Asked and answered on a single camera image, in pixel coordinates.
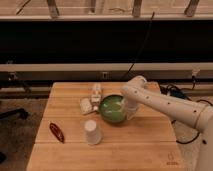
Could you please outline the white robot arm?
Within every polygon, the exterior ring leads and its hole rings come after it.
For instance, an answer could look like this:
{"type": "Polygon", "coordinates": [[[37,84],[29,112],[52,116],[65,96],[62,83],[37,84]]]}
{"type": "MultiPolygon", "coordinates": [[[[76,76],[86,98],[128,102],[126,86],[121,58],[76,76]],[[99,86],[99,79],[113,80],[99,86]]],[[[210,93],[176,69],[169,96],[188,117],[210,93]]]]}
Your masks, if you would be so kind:
{"type": "Polygon", "coordinates": [[[122,113],[132,119],[139,105],[144,104],[196,129],[202,134],[202,142],[195,171],[213,171],[213,107],[158,94],[149,91],[146,85],[143,76],[136,76],[121,87],[122,113]]]}

